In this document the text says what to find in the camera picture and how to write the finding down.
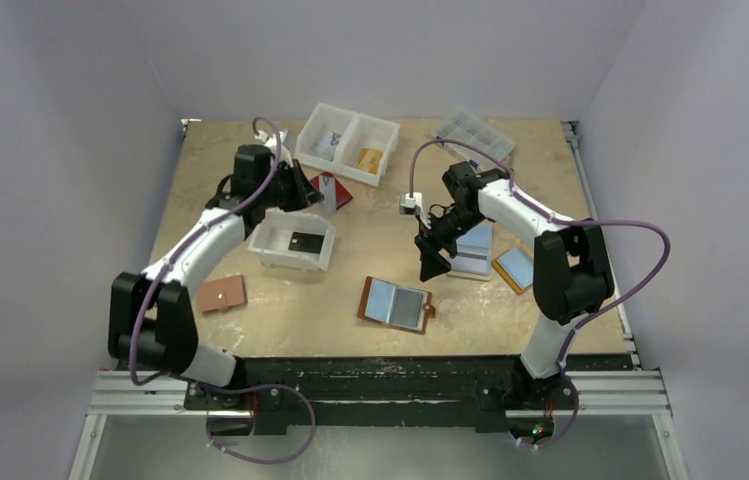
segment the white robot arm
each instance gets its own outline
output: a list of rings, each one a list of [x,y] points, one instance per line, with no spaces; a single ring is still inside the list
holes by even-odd
[[[476,173],[463,162],[452,165],[442,180],[454,203],[441,217],[424,210],[419,193],[406,194],[400,202],[401,213],[418,218],[415,244],[421,251],[421,280],[450,271],[450,263],[440,251],[445,250],[453,258],[456,239],[486,219],[503,225],[531,245],[533,294],[541,313],[516,373],[522,384],[552,379],[564,365],[570,336],[576,332],[574,326],[579,319],[597,311],[614,290],[600,228],[555,223],[555,218],[573,219],[519,190],[522,197],[546,214],[539,215],[513,196],[510,182],[500,170]],[[576,265],[569,264],[570,256],[579,257]]]
[[[287,153],[284,146],[282,156]],[[267,209],[295,211],[323,200],[295,160],[278,161],[269,181],[273,156],[263,145],[239,147],[233,173],[218,184],[189,233],[140,274],[123,272],[115,279],[109,310],[112,357],[128,360],[132,349],[145,367],[218,387],[242,386],[243,361],[200,342],[191,299],[224,255],[265,218]],[[142,313],[150,305],[156,306],[156,319],[144,322]],[[140,332],[134,335],[139,320]]]

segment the wooden tabletop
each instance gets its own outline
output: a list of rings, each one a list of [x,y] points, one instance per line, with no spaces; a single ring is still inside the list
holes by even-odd
[[[379,187],[339,177],[354,199],[328,217],[336,226],[329,270],[303,273],[266,268],[247,251],[245,241],[224,257],[209,280],[243,274],[248,304],[210,316],[195,309],[203,341],[251,357],[514,354],[524,349],[538,314],[532,291],[517,296],[496,272],[488,282],[444,275],[426,283],[418,280],[419,253],[413,243],[417,223],[412,216],[398,214],[397,199],[407,192],[413,151],[430,138],[438,120],[398,122],[398,146]],[[297,133],[305,122],[278,123]],[[501,119],[490,123],[518,144],[514,165],[521,188],[565,215],[589,215],[559,121]],[[232,170],[236,149],[246,143],[253,143],[250,122],[189,125],[154,246],[154,260],[194,225],[218,181]],[[416,190],[424,193],[428,205],[451,203],[441,176],[452,163],[454,157],[436,146],[427,148],[419,158]],[[305,170],[309,178],[319,173]],[[310,211],[320,213],[320,207]],[[500,225],[494,227],[495,257],[521,245]],[[432,292],[438,312],[429,320],[425,334],[356,317],[369,275]],[[616,311],[585,327],[572,351],[625,352]]]

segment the white divided tray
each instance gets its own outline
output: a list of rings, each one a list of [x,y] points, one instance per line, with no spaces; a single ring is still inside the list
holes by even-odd
[[[395,122],[319,103],[298,136],[295,158],[304,165],[376,187],[386,172],[389,156],[397,147],[399,130],[400,124]],[[329,159],[325,158],[329,154],[324,154],[323,139],[331,133],[339,134],[341,138],[334,145],[332,159]],[[383,152],[377,173],[356,168],[363,148]]]
[[[292,250],[293,236],[296,233],[323,235],[320,251],[314,253]],[[335,225],[323,217],[272,208],[265,212],[265,219],[253,230],[247,249],[255,253],[263,265],[326,272],[335,240]]]

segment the cable connector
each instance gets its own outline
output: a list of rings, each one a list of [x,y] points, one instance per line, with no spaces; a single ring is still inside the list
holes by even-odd
[[[401,215],[415,215],[425,228],[430,228],[430,217],[424,209],[424,197],[420,193],[406,193],[400,197],[398,212]]]

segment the gray wall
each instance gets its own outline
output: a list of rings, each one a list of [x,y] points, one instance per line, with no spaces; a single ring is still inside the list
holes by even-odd
[[[598,211],[663,225],[630,302],[694,478],[749,478],[749,2],[649,1],[583,117]],[[613,232],[622,287],[658,241]]]
[[[117,0],[0,1],[0,478],[64,478],[178,116]]]
[[[579,117],[642,0],[124,0],[177,110]]]

